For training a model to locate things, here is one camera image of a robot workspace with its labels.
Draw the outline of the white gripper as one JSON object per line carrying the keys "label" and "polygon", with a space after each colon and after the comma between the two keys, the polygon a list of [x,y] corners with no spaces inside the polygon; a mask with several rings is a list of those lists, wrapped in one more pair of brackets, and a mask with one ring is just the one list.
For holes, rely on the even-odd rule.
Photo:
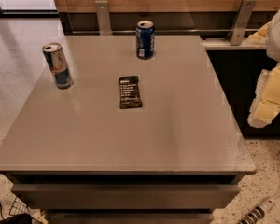
{"label": "white gripper", "polygon": [[246,40],[249,45],[265,45],[267,55],[278,61],[271,71],[263,69],[259,75],[256,97],[253,99],[247,119],[254,128],[264,128],[280,113],[280,9]]}

